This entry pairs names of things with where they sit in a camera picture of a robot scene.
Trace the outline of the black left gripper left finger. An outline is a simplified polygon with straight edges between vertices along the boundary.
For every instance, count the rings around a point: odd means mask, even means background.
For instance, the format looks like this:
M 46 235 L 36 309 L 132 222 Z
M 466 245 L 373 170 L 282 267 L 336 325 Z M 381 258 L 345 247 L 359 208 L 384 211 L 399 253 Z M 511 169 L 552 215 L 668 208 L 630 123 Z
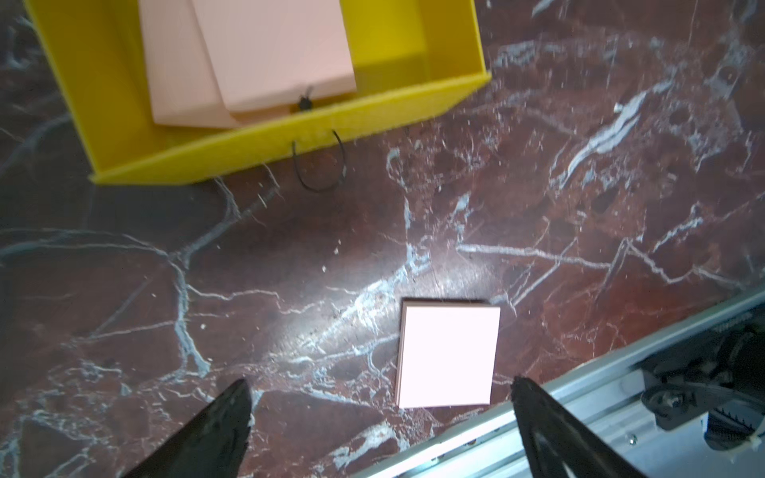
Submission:
M 129 477 L 236 477 L 248 448 L 252 396 L 246 380 L 233 382 Z

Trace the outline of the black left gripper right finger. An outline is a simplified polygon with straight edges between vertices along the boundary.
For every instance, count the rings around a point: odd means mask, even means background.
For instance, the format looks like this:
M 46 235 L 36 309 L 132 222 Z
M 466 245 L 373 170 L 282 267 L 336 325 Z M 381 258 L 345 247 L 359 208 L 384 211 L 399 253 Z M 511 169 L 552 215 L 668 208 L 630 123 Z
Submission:
M 511 401 L 534 477 L 643 476 L 534 380 L 516 376 Z

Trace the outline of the pink sticky note pad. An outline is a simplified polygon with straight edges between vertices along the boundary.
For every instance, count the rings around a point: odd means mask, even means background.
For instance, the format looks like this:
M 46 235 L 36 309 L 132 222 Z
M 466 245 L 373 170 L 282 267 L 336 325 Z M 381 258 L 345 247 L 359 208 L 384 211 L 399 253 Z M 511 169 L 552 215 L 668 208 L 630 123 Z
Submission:
M 239 127 L 224 107 L 192 3 L 143 0 L 139 19 L 155 122 L 203 129 Z
M 396 406 L 490 403 L 501 309 L 481 302 L 405 300 Z
M 225 107 L 232 113 L 357 90 L 338 1 L 195 1 Z

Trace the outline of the yellow bottom drawer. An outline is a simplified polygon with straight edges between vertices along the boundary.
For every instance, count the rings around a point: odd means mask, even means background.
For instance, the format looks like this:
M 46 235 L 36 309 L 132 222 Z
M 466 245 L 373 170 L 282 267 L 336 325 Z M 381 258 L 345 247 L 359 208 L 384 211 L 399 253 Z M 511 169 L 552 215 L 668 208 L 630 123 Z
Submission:
M 151 117 L 135 1 L 25 5 L 91 163 L 92 181 L 185 185 L 418 123 L 490 81 L 471 1 L 346 1 L 357 91 L 251 127 Z

